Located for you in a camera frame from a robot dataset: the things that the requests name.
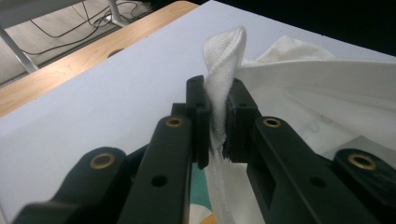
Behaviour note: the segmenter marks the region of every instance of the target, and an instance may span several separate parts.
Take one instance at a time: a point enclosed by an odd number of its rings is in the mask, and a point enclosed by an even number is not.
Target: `white cloth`
[[[263,223],[246,165],[221,156],[233,77],[244,82],[264,116],[284,119],[319,154],[359,135],[396,149],[396,63],[336,60],[326,49],[287,36],[252,61],[243,59],[246,39],[238,27],[204,48],[213,106],[205,173],[218,223]]]

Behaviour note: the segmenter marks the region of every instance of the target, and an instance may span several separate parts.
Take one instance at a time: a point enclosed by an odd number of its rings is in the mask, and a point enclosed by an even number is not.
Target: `screw hole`
[[[371,159],[371,157],[362,154],[352,154],[349,155],[348,160],[350,163],[363,170],[375,170],[376,163]]]
[[[166,185],[168,178],[164,175],[157,175],[151,180],[151,185],[157,188],[161,188]]]
[[[310,178],[310,181],[311,181],[311,184],[315,187],[318,187],[318,188],[326,187],[326,182],[320,177],[313,176]]]
[[[278,119],[265,119],[264,124],[271,128],[280,127],[280,121]]]
[[[166,125],[168,125],[169,127],[172,128],[176,128],[181,126],[181,124],[183,123],[183,120],[181,119],[169,119],[166,121]]]
[[[198,107],[198,108],[203,108],[203,107],[205,107],[205,105],[202,104],[202,103],[197,103],[197,104],[195,104],[195,106]]]
[[[90,161],[92,169],[100,170],[105,169],[114,163],[116,157],[111,153],[102,153],[93,157]]]

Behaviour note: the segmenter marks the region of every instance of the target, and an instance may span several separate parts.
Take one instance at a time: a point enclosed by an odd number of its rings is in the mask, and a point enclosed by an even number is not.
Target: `white table surface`
[[[126,153],[149,142],[185,81],[206,73],[212,35],[244,25],[255,59],[282,35],[318,44],[343,59],[396,58],[208,2],[139,43],[0,118],[0,205],[8,221],[27,203],[50,199],[81,156],[97,147]]]

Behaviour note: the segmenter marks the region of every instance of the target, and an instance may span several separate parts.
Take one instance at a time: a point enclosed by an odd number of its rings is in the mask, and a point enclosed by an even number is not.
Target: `black cable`
[[[101,14],[101,13],[104,12],[106,9],[108,9],[108,7],[105,7],[105,8],[102,9],[100,12],[96,13],[94,16],[91,17],[91,19],[94,18],[94,17],[96,17],[97,15]],[[80,27],[80,26],[82,26],[83,24],[87,23],[87,21],[84,21],[84,22],[80,23],[79,25],[77,25],[76,27],[70,29],[69,31],[64,32],[64,33],[61,34],[61,35],[50,35],[50,34],[48,34],[46,31],[44,31],[41,27],[39,27],[34,21],[30,21],[30,22],[31,22],[32,24],[34,24],[34,25],[35,25],[40,31],[42,31],[44,34],[46,34],[47,36],[50,36],[50,37],[52,37],[52,38],[58,38],[58,37],[67,35],[67,34],[69,34],[70,32],[76,30],[78,27]]]
[[[123,16],[123,15],[121,15],[121,16],[122,16],[125,20],[127,20],[128,22],[136,21],[136,20],[142,18],[141,16],[135,17],[135,16],[132,14],[132,13],[134,12],[134,10],[137,8],[137,3],[134,3],[134,2],[123,2],[123,3],[117,4],[117,6],[120,6],[120,5],[123,5],[123,4],[128,4],[128,3],[134,4],[134,8],[133,8],[133,9],[131,10],[131,12],[130,12],[132,18],[127,18],[127,17],[125,17],[125,16]],[[92,27],[95,28],[89,35],[85,36],[84,38],[82,38],[82,39],[80,39],[80,40],[78,40],[78,41],[75,41],[75,42],[72,42],[72,43],[68,43],[68,44],[64,44],[64,45],[60,45],[60,46],[57,46],[57,47],[54,47],[54,48],[51,48],[51,49],[46,49],[46,50],[41,51],[41,52],[38,52],[38,53],[31,53],[31,52],[25,51],[25,50],[23,50],[23,49],[22,49],[22,51],[23,51],[24,53],[27,53],[27,54],[30,54],[30,55],[40,55],[40,54],[46,53],[46,52],[51,51],[51,50],[54,50],[54,49],[59,49],[59,48],[67,47],[67,46],[70,46],[70,45],[74,45],[74,44],[77,44],[78,42],[81,42],[81,41],[86,40],[86,39],[89,38],[91,35],[93,35],[100,27],[104,27],[104,26],[108,25],[108,24],[111,22],[111,20],[108,21],[108,20],[106,19],[107,16],[111,15],[111,11],[108,10],[107,12],[105,12],[105,14],[104,14],[103,17],[100,17],[99,19],[97,19],[96,21],[94,21],[93,23],[91,23],[91,19],[93,19],[94,17],[96,17],[96,16],[99,15],[100,13],[104,12],[104,11],[105,11],[106,9],[108,9],[109,7],[105,7],[105,8],[102,9],[100,12],[96,13],[94,16],[89,17],[88,11],[87,11],[87,9],[85,8],[85,5],[84,5],[83,2],[82,2],[82,4],[83,4],[83,6],[84,6],[84,10],[85,10],[85,13],[86,13],[86,16],[87,16],[87,20],[84,21],[83,23],[79,24],[78,26],[74,27],[73,29],[71,29],[71,30],[69,30],[69,31],[67,31],[67,32],[65,32],[65,33],[63,33],[63,34],[61,34],[61,35],[56,35],[56,36],[50,35],[50,34],[48,34],[47,32],[45,32],[41,27],[39,27],[37,24],[35,24],[33,21],[31,21],[31,22],[32,22],[32,24],[34,24],[39,30],[41,30],[44,34],[46,34],[46,35],[48,35],[48,36],[50,36],[50,37],[53,37],[53,38],[57,38],[57,37],[61,37],[61,36],[63,36],[63,35],[66,35],[66,34],[72,32],[72,31],[76,30],[78,27],[80,27],[81,25],[85,24],[86,22],[88,22],[90,26],[92,26]]]
[[[78,41],[75,41],[75,42],[72,42],[72,43],[68,43],[68,44],[64,44],[64,45],[60,45],[60,46],[57,46],[57,47],[54,47],[54,48],[51,48],[51,49],[46,49],[46,50],[41,51],[41,52],[38,52],[38,53],[27,52],[26,50],[22,50],[22,51],[25,52],[25,53],[27,53],[27,54],[30,54],[30,55],[40,55],[40,54],[46,53],[46,52],[51,51],[51,50],[54,50],[54,49],[59,49],[59,48],[67,47],[67,46],[70,46],[70,45],[77,44],[78,42],[84,41],[85,39],[87,39],[88,37],[90,37],[91,35],[93,35],[98,29],[99,29],[99,27],[96,27],[95,30],[92,31],[92,33],[90,33],[89,35],[85,36],[84,38],[82,38],[82,39],[80,39],[80,40],[78,40]]]
[[[81,14],[79,14],[79,12],[76,10],[76,8],[75,8],[74,6],[72,6],[72,8],[75,10],[75,12],[76,12],[83,20],[85,20],[85,18],[84,18]]]

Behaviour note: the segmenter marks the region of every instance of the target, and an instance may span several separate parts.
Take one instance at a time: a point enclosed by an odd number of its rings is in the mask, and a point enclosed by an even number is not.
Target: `metal leg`
[[[33,73],[38,70],[38,66],[32,61],[29,56],[27,56],[18,45],[12,40],[11,36],[0,27],[0,36],[4,39],[4,41],[8,44],[8,46],[14,51],[15,56],[20,61],[20,64],[28,73]]]
[[[111,14],[112,14],[112,22],[120,27],[124,27],[128,25],[128,22],[125,22],[121,19],[119,9],[117,8],[116,0],[107,0],[108,5],[110,6]]]

